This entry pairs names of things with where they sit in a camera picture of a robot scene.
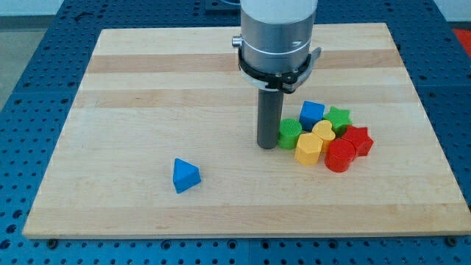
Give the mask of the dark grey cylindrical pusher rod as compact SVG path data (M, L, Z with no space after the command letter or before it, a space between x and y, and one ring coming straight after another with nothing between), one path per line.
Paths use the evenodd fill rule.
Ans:
M277 146L283 92L258 90L257 144L262 149Z

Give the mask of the black white mounting clamp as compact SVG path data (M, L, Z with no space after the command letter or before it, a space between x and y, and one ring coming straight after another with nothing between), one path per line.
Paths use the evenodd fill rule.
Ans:
M238 67L241 76L258 89L292 94L310 77L315 62L319 59L322 48L315 48L308 54L306 61L294 71L277 74L267 74L252 68L242 57L241 48L238 49Z

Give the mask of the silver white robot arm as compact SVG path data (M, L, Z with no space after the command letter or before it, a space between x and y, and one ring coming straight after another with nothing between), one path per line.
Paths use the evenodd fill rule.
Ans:
M321 48L311 50L317 0L241 1L241 33L232 39L242 77L258 89L256 141L277 146L283 97L311 75Z

